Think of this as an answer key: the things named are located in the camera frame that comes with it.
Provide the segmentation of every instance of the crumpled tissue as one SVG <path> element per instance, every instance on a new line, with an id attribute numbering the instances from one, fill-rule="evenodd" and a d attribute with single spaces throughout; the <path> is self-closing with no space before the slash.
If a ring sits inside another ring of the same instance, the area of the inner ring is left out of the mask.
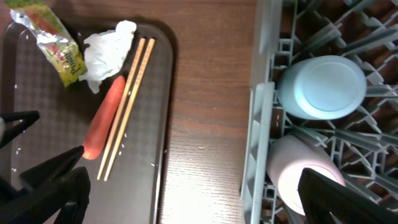
<path id="1" fill-rule="evenodd" d="M 90 46 L 85 50 L 87 72 L 79 80 L 87 80 L 93 93 L 100 91 L 102 80 L 118 73 L 131 48 L 137 25 L 121 21 L 115 30 L 93 34 L 84 40 Z"/>

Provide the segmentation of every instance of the black tray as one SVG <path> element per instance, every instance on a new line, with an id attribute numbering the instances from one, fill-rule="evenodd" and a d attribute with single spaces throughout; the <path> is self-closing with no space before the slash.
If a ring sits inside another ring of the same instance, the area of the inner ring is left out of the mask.
<path id="1" fill-rule="evenodd" d="M 90 34 L 114 29 L 116 23 L 84 26 L 70 26 L 81 46 Z M 162 31 L 138 24 L 132 50 L 120 71 L 126 78 L 140 37 L 154 37 L 156 43 L 109 180 L 96 180 L 102 154 L 93 161 L 82 158 L 76 165 L 85 166 L 91 180 L 84 223 L 155 223 L 157 219 L 173 51 Z M 12 23 L 2 44 L 1 111 L 40 111 L 40 119 L 32 127 L 0 150 L 1 174 L 20 188 L 21 172 L 82 144 L 117 75 L 105 80 L 96 95 L 86 81 L 65 89 L 24 26 Z"/>

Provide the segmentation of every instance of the dish rack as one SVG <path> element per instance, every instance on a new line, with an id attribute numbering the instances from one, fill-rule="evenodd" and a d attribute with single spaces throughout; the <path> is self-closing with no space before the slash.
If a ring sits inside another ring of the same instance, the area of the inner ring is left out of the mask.
<path id="1" fill-rule="evenodd" d="M 241 187 L 246 224 L 304 223 L 266 176 L 269 144 L 286 134 L 325 148 L 347 188 L 398 212 L 397 21 L 397 0 L 257 0 Z M 366 75 L 366 98 L 341 119 L 294 118 L 279 104 L 275 83 L 290 65 L 322 55 L 355 62 Z"/>

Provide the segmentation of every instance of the wooden table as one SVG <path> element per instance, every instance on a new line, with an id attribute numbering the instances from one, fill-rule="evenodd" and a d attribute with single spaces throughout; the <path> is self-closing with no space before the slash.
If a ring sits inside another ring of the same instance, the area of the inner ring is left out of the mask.
<path id="1" fill-rule="evenodd" d="M 240 223 L 256 1 L 46 2 L 63 19 L 142 16 L 174 31 L 179 52 L 159 222 Z M 1 34 L 10 21 L 0 1 Z"/>

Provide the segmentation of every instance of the pair of chopsticks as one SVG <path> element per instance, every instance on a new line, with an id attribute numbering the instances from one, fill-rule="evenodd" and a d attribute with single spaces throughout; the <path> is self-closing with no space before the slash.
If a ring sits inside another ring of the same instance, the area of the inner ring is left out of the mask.
<path id="1" fill-rule="evenodd" d="M 112 142 L 113 142 L 113 138 L 114 138 L 114 135 L 116 134 L 116 129 L 118 128 L 119 120 L 120 120 L 120 117 L 121 117 L 122 112 L 123 112 L 124 104 L 126 104 L 127 95 L 129 93 L 130 86 L 132 84 L 132 80 L 134 78 L 134 74 L 136 73 L 136 70 L 137 70 L 137 67 L 138 67 L 138 63 L 139 63 L 139 59 L 141 58 L 142 51 L 144 50 L 145 42 L 146 42 L 145 38 L 141 38 L 139 40 L 137 52 L 136 52 L 136 55 L 134 56 L 134 60 L 132 61 L 132 65 L 131 65 L 131 69 L 130 69 L 129 75 L 127 77 L 126 86 L 124 87 L 123 95 L 122 95 L 118 110 L 116 112 L 116 116 L 115 116 L 115 118 L 113 120 L 111 132 L 109 133 L 109 137 L 108 137 L 108 140 L 106 142 L 104 156 L 102 157 L 101 166 L 99 167 L 97 180 L 100 180 L 102 172 L 104 170 L 105 163 L 106 163 L 106 160 L 108 158 L 108 154 L 109 154 L 109 151 L 111 149 Z M 134 104 L 134 102 L 136 100 L 137 92 L 138 92 L 139 86 L 141 84 L 142 77 L 144 76 L 145 69 L 146 69 L 146 66 L 148 64 L 148 60 L 149 60 L 149 57 L 150 57 L 150 53 L 152 52 L 152 49 L 154 48 L 154 44 L 155 44 L 155 39 L 150 39 L 149 43 L 148 43 L 148 46 L 146 48 L 144 57 L 142 58 L 141 66 L 140 66 L 140 68 L 138 70 L 137 78 L 136 78 L 136 81 L 135 81 L 134 86 L 132 88 L 130 99 L 129 99 L 129 102 L 128 102 L 127 107 L 126 107 L 126 112 L 124 113 L 124 116 L 123 116 L 123 119 L 122 119 L 122 123 L 121 123 L 120 128 L 119 128 L 118 135 L 116 136 L 116 141 L 115 141 L 115 144 L 113 146 L 113 150 L 112 150 L 111 158 L 109 160 L 108 168 L 106 169 L 104 181 L 108 180 L 109 173 L 111 172 L 114 160 L 116 158 L 116 154 L 118 153 L 118 149 L 119 149 L 121 140 L 123 138 L 123 133 L 124 133 L 124 130 L 126 128 L 126 125 L 127 125 L 127 122 L 128 122 L 129 116 L 130 116 L 130 112 L 132 110 L 132 106 L 133 106 L 133 104 Z"/>

